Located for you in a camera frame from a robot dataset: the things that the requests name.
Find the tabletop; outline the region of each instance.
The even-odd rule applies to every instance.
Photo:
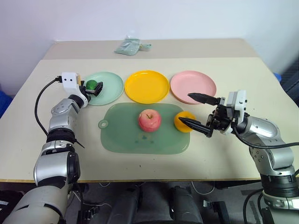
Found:
[[[84,77],[110,71],[125,82],[139,70],[155,70],[171,79],[184,70],[202,72],[214,80],[215,97],[230,91],[247,91],[247,112],[267,118],[278,125],[285,142],[299,136],[299,110],[287,96],[272,72],[252,48],[241,39],[155,40],[150,52],[129,57],[114,54],[120,41],[59,42],[35,67],[11,105],[0,119],[0,181],[33,182],[33,168],[46,141],[36,123],[34,104],[40,90],[63,71]],[[48,127],[51,108],[68,97],[62,84],[55,83],[42,95],[38,107],[41,123]],[[100,142],[98,122],[114,104],[132,102],[125,93],[105,106],[87,106],[78,116],[75,144],[79,154],[80,182],[134,180],[254,180],[259,173],[248,147],[234,135],[214,131],[211,138],[192,131],[189,147],[180,154],[120,154],[107,151]],[[206,123],[214,109],[210,105],[188,105],[170,92],[160,103],[180,106]],[[299,167],[299,150],[294,166]]]

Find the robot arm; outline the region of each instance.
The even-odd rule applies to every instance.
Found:
[[[47,141],[34,167],[37,185],[19,201],[5,224],[64,223],[67,195],[80,177],[78,154],[75,152],[75,123],[81,108],[87,106],[89,94],[98,95],[103,83],[93,91],[81,85],[76,73],[62,73],[61,82],[70,96],[51,110]]]
[[[239,90],[230,92],[228,103],[224,106],[225,98],[214,98],[205,94],[188,94],[201,103],[217,105],[209,115],[206,125],[187,118],[179,118],[190,128],[211,137],[213,130],[220,130],[222,134],[235,134],[243,143],[249,145],[249,152],[256,164],[263,185],[263,197],[269,208],[264,212],[264,223],[282,223],[275,217],[288,218],[293,223],[294,217],[298,222],[299,189],[293,166],[293,152],[280,137],[279,128],[267,119],[249,116],[246,110],[246,92]],[[288,212],[287,217],[281,216],[281,210],[295,210],[293,215]]]

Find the green cutting board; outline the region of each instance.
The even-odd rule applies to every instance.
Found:
[[[145,109],[161,114],[162,123],[155,132],[144,132],[138,125],[139,114]],[[187,149],[190,140],[190,134],[178,131],[173,123],[181,111],[173,104],[115,104],[99,122],[101,143],[115,153],[179,154]]]

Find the green plate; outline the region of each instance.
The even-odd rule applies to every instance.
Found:
[[[96,97],[91,94],[90,105],[107,105],[122,95],[123,80],[118,75],[108,71],[100,71],[87,76],[84,85],[92,79],[97,82],[103,82],[103,89]]]
[[[139,114],[145,109],[161,114],[161,126],[153,133],[144,132],[138,125]],[[99,122],[101,143],[105,149],[116,153],[179,154],[188,148],[190,141],[190,134],[178,131],[173,123],[175,115],[181,111],[173,104],[115,104]]]

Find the cable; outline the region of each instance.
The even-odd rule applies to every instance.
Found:
[[[109,183],[106,184],[106,185],[103,185],[102,183],[99,183],[99,185],[100,185],[101,187],[103,187],[103,188],[108,187],[110,184],[111,184],[111,182],[109,182]]]
[[[250,142],[247,142],[242,136],[238,133],[237,128],[234,126],[232,127],[236,137],[243,142],[245,145],[248,145],[253,148],[265,148],[265,149],[271,149],[271,148],[284,148],[284,147],[291,147],[291,146],[299,146],[299,142],[293,142],[293,143],[288,143],[288,144],[283,144],[283,145],[275,145],[275,146],[258,146],[255,144],[252,144]]]
[[[196,190],[195,186],[194,186],[193,181],[191,181],[191,185],[192,185],[193,189],[195,190],[195,192],[198,193],[199,195],[209,195],[209,194],[211,194],[211,193],[214,191],[214,189],[215,189],[215,182],[213,182],[213,188],[212,188],[209,192],[206,192],[206,193],[200,193],[200,192],[198,192],[198,191]]]
[[[71,200],[70,200],[70,197],[69,197],[68,201],[71,201],[71,202],[68,202],[68,205],[66,206],[66,208],[70,207],[70,205],[73,203],[75,195],[73,194],[73,197],[71,198]]]
[[[77,186],[78,188],[78,191],[80,193],[80,198],[78,197],[78,195],[75,194],[75,192],[73,192],[75,194],[75,196],[79,199],[80,201],[80,224],[83,224],[83,193],[82,193],[82,189],[81,187],[79,186],[78,183],[75,183],[75,185]]]
[[[299,169],[296,170],[295,176],[297,176],[298,174],[299,174]]]
[[[74,195],[76,196],[76,198],[81,202],[81,199],[80,199],[80,197],[77,195],[77,193],[73,191],[73,194],[74,194]],[[98,207],[101,207],[101,206],[106,205],[106,206],[112,208],[112,206],[111,206],[110,204],[108,204],[108,203],[91,204],[91,203],[85,203],[85,202],[83,202],[83,204],[85,204],[85,205],[89,205],[89,206],[98,206]]]
[[[262,216],[262,207],[261,207],[261,199],[262,199],[262,197],[263,197],[263,193],[261,193],[261,194],[258,196],[258,198],[257,198],[257,207],[258,207],[258,211],[259,211],[260,214],[261,214],[261,217],[263,217],[263,216]]]
[[[46,129],[43,127],[43,125],[41,124],[41,122],[39,121],[39,118],[37,116],[37,106],[38,106],[38,101],[39,98],[41,97],[42,93],[54,82],[58,81],[57,78],[53,79],[51,82],[49,82],[45,87],[43,87],[43,89],[40,91],[40,93],[38,94],[37,98],[36,98],[36,105],[34,107],[34,115],[36,117],[36,121],[38,123],[38,125],[41,127],[41,129],[43,130],[43,132],[48,135],[48,132],[46,131]]]
[[[141,187],[142,185],[146,184],[146,182],[143,182],[143,183],[140,183],[140,184],[137,184],[138,187]]]
[[[246,206],[247,206],[247,203],[249,201],[249,199],[251,198],[251,196],[253,196],[254,194],[262,191],[263,188],[261,189],[258,189],[258,190],[255,190],[255,191],[252,191],[249,195],[247,195],[245,201],[244,201],[244,205],[243,205],[243,219],[244,219],[244,224],[248,224],[247,222],[247,217],[246,217]]]

